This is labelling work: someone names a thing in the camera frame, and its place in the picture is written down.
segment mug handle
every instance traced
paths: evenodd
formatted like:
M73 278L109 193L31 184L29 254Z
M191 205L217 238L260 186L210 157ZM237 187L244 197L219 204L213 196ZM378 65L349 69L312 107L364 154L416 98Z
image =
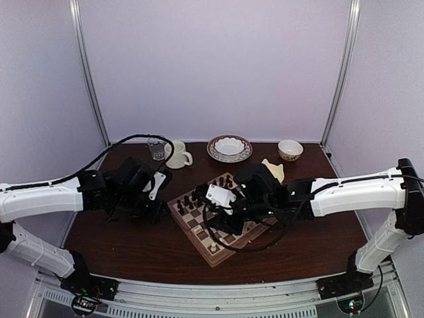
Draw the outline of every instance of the mug handle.
M193 164L193 157L189 152L183 152L183 156L187 157L187 161L184 162L186 166L191 166Z

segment decorated plate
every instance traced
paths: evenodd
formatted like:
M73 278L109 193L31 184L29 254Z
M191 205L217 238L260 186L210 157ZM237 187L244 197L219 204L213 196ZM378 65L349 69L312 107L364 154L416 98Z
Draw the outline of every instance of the decorated plate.
M244 138L226 135L209 141L207 153L215 160L230 164L249 158L253 153L253 147Z

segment robotic arm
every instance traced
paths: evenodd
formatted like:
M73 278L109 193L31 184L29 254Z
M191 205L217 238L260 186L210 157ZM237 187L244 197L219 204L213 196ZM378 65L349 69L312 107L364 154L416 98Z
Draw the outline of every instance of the robotic arm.
M317 281L321 299L372 287L372 273L379 263L408 237L424 233L424 191L408 159L377 174L297 180L286 185L265 165L257 164L235 174L235 181L241 193L215 185L198 190L217 212L207 221L209 226L236 235L241 234L245 221L275 217L292 224L354 209L392 209L374 237L349 257L346 273Z
M103 209L110 219L120 210L156 224L168 212L156 194L171 178L167 171L155 172L145 163L127 158L117 170L85 171L59 184L53 180L45 186L0 184L0 253L55 273L73 292L90 292L97 287L104 291L102 298L113 298L116 281L91 276L81 254L44 242L15 220L43 213Z

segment wooden chessboard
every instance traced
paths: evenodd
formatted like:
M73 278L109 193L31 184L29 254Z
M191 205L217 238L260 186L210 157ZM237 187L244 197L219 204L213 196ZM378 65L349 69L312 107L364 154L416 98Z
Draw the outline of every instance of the wooden chessboard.
M239 190L236 183L233 181L233 176L229 173L223 174L210 182L212 184L214 181L219 186L219 179L224 179L224 188L233 189L234 187ZM219 244L214 244L213 240L209 236L205 225L203 224L203 208L204 204L192 197L192 193L195 191L189 191L174 200L168 202L168 206L171 209L172 217L176 220L178 225L181 227L188 239L193 243L202 257L210 265L210 267L215 267L216 265L222 263L224 260L229 258L235 252L229 249L222 247ZM189 205L184 203L184 197L189 197ZM178 208L178 202L181 201L182 209ZM214 216L214 213L206 210L206 217L210 219ZM274 223L275 219L268 219L269 223ZM244 247L249 241L254 240L256 237L261 235L268 228L261 224L256 224L255 222L246 222L244 224L244 229L241 235L230 235L222 231L217 231L212 229L215 233L215 236L223 243L233 246L236 248Z

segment yellow cloth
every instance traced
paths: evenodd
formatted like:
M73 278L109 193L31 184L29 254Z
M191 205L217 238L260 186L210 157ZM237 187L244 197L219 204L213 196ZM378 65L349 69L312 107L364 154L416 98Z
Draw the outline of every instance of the yellow cloth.
M268 159L263 159L262 164L264 164L269 171L271 171L272 175L280 182L282 183L284 180L284 168L283 164L280 164L276 166L275 164L270 164Z

